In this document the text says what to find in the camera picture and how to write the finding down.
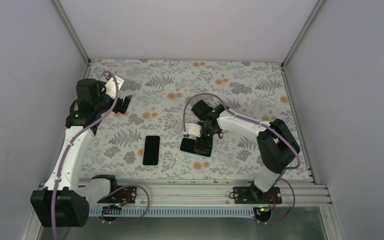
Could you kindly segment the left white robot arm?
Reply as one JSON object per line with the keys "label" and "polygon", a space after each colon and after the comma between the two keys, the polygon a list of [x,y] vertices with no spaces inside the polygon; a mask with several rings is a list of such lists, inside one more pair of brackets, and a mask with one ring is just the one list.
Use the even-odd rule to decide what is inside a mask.
{"label": "left white robot arm", "polygon": [[57,163],[43,189],[34,190],[30,196],[43,227],[82,227],[92,206],[101,199],[111,203],[119,197],[113,175],[96,175],[84,187],[79,186],[79,180],[86,152],[103,118],[127,111],[132,96],[119,97],[124,82],[118,76],[106,82],[93,78],[77,82],[77,98],[65,121],[64,142]]}

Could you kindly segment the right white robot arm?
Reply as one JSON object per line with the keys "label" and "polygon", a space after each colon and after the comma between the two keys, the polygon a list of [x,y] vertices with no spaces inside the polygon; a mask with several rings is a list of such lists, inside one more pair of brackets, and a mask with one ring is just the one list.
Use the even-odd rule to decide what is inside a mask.
{"label": "right white robot arm", "polygon": [[250,184],[250,193],[247,196],[249,200],[262,204],[269,199],[270,190],[275,183],[290,169],[290,163],[299,159],[300,147],[281,119],[272,122],[258,121],[223,104],[211,107],[203,100],[195,103],[191,111],[199,121],[185,122],[183,133],[195,137],[194,150],[197,153],[209,153],[213,146],[213,136],[222,136],[225,131],[239,134],[257,144],[262,167]]}

